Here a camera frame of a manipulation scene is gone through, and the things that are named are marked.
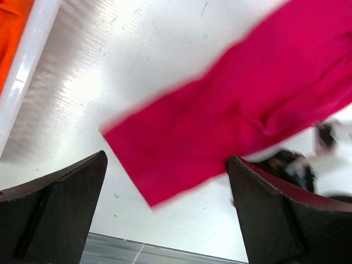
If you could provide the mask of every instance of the white table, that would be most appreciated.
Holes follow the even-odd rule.
[[[0,158],[0,189],[105,150],[109,164],[91,232],[247,261],[226,176],[152,211],[98,128],[205,69],[282,2],[64,1]],[[310,152],[310,140],[308,131],[288,145]],[[323,191],[333,184],[322,182]]]

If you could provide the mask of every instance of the white surface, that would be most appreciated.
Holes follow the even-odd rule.
[[[205,69],[281,2],[64,1],[0,158],[0,189],[105,150],[109,164],[91,232],[247,261],[227,177],[153,212],[98,127]],[[308,131],[287,144],[307,152],[310,140]]]
[[[0,156],[62,0],[36,0],[0,94]]]

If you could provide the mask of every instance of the red cloth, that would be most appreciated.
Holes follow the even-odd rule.
[[[104,134],[150,206],[352,102],[352,0],[292,0],[201,79]]]

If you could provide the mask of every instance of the orange cloth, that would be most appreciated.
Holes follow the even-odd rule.
[[[34,0],[0,0],[0,94]]]

